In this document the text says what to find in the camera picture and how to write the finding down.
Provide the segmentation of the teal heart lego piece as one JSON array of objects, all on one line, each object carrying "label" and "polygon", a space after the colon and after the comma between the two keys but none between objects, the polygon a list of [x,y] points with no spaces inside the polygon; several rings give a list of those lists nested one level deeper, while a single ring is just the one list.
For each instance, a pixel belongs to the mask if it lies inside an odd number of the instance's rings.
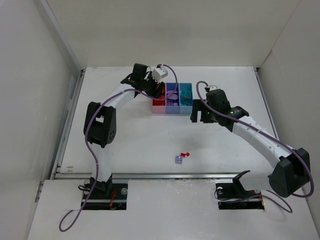
[{"label": "teal heart lego piece", "polygon": [[182,90],[180,92],[180,104],[182,106],[190,106],[192,104],[193,95],[189,90]]}]

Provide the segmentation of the purple square lego brick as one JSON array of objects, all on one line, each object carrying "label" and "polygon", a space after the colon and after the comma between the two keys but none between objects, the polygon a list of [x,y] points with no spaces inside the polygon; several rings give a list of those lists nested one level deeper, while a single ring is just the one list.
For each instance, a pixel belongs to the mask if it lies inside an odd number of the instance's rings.
[{"label": "purple square lego brick", "polygon": [[180,105],[179,105],[179,101],[169,99],[166,101],[166,106],[170,108],[171,107],[175,108],[175,107],[179,107]]}]

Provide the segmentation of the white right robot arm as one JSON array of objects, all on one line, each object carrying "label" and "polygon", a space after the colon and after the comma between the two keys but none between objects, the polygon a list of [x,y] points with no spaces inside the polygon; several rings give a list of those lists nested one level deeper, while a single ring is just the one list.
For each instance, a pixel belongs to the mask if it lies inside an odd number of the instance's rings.
[{"label": "white right robot arm", "polygon": [[241,106],[232,107],[222,89],[208,90],[205,100],[193,100],[190,120],[218,123],[245,140],[269,162],[271,172],[254,173],[248,169],[235,176],[232,181],[240,189],[274,191],[287,198],[311,181],[309,153],[271,136]]}]

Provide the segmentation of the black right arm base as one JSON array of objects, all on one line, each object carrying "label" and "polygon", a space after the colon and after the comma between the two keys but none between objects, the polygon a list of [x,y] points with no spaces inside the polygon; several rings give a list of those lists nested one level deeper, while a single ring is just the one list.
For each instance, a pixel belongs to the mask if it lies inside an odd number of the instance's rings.
[{"label": "black right arm base", "polygon": [[240,178],[249,173],[243,171],[230,179],[218,179],[215,181],[214,197],[218,201],[219,210],[264,210],[261,196],[254,197],[259,193],[245,190],[240,183]]}]

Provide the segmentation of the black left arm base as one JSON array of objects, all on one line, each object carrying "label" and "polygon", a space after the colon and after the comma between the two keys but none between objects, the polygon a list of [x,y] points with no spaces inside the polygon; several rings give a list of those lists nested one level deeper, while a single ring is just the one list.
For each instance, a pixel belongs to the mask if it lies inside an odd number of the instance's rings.
[{"label": "black left arm base", "polygon": [[83,210],[122,211],[127,209],[128,184],[113,183],[111,190],[102,192],[94,189]]}]

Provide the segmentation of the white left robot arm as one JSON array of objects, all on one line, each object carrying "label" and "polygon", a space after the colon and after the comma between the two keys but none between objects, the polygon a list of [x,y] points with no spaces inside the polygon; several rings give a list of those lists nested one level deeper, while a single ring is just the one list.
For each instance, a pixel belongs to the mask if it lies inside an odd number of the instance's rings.
[{"label": "white left robot arm", "polygon": [[148,71],[148,66],[136,63],[132,73],[125,77],[118,88],[102,102],[90,102],[87,106],[83,133],[85,144],[95,161],[90,178],[91,188],[109,194],[112,188],[112,171],[107,159],[107,145],[117,133],[117,112],[137,95],[164,102],[165,83],[168,71],[163,64]]}]

